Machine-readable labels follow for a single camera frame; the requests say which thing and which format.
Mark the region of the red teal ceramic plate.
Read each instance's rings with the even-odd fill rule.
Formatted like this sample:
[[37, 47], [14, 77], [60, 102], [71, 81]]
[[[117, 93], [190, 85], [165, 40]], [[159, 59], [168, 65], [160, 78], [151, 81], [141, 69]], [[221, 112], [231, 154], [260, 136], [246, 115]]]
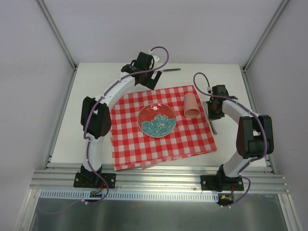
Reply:
[[162, 138], [169, 135], [177, 123], [176, 114], [164, 103], [144, 106], [138, 114], [137, 125], [147, 136]]

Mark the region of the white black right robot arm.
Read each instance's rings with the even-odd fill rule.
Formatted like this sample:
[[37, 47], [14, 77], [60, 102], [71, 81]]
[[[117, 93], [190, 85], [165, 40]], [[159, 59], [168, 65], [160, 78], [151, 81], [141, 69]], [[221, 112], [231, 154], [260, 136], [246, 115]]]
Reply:
[[240, 176], [250, 163], [273, 152], [272, 119], [248, 110], [229, 95], [225, 85], [213, 86], [211, 93], [206, 102], [209, 119], [218, 120], [228, 115], [238, 125], [236, 152], [222, 165], [223, 173], [215, 178], [216, 186], [226, 190], [232, 185], [232, 178]]

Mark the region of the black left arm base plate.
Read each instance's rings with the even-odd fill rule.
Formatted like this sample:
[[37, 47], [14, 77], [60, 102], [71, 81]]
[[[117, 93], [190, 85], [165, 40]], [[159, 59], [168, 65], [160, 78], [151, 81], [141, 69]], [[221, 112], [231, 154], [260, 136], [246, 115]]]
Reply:
[[[115, 173], [101, 173], [101, 177], [106, 181], [109, 189], [114, 189], [116, 184]], [[90, 180], [83, 176], [80, 172], [75, 175], [73, 187], [74, 188], [100, 188], [103, 184], [103, 188], [106, 188], [105, 183], [97, 176], [94, 175], [94, 180]]]

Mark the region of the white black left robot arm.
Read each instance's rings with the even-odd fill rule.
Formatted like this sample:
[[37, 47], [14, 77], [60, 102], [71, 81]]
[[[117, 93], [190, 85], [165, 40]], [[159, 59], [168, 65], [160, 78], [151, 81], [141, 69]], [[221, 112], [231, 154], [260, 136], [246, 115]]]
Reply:
[[148, 53], [140, 52], [136, 60], [121, 68], [117, 79], [107, 90], [95, 98], [86, 97], [83, 100], [81, 125], [84, 139], [89, 143], [86, 160], [80, 172], [89, 186], [96, 187], [101, 181], [101, 149], [104, 137], [111, 128], [111, 109], [128, 90], [138, 84], [154, 90], [162, 74], [158, 71], [155, 78], [152, 78], [153, 73], [158, 70], [159, 59], [153, 50], [149, 50]]

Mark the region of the salmon pink plastic cup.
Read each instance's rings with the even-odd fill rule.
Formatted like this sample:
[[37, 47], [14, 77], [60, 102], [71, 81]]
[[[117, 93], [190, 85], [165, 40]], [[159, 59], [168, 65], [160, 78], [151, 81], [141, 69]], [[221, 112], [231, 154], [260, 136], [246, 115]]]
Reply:
[[200, 114], [196, 97], [193, 93], [187, 93], [184, 96], [184, 116], [186, 118], [196, 118]]

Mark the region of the silver table knife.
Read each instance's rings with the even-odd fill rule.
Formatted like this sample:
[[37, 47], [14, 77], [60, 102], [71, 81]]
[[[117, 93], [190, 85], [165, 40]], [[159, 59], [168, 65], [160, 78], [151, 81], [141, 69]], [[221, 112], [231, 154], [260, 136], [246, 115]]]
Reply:
[[205, 115], [206, 115], [206, 119], [209, 122], [210, 126], [211, 126], [211, 130], [213, 132], [214, 135], [217, 135], [217, 131], [214, 127], [214, 124], [212, 122], [212, 120], [209, 118], [209, 113], [208, 113], [208, 107], [207, 107], [207, 103], [205, 101], [203, 101], [203, 106], [205, 108]]

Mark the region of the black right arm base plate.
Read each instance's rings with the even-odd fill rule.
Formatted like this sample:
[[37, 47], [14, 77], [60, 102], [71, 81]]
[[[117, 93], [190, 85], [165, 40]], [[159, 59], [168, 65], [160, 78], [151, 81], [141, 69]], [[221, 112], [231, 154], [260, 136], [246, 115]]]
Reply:
[[216, 175], [201, 175], [200, 183], [202, 191], [244, 191], [243, 180], [240, 177], [236, 178], [221, 178], [219, 179]]

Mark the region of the red white checkered cloth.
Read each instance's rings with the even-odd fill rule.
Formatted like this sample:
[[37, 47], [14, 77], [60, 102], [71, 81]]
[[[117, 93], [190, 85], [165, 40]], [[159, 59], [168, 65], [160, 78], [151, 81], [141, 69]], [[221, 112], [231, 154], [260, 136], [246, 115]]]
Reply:
[[[193, 94], [200, 114], [184, 116], [184, 96]], [[175, 113], [174, 130], [162, 137], [142, 132], [138, 115], [142, 108], [163, 103]], [[205, 113], [192, 85], [129, 93], [122, 96], [111, 110], [112, 157], [115, 170], [142, 167], [215, 152], [217, 150]]]

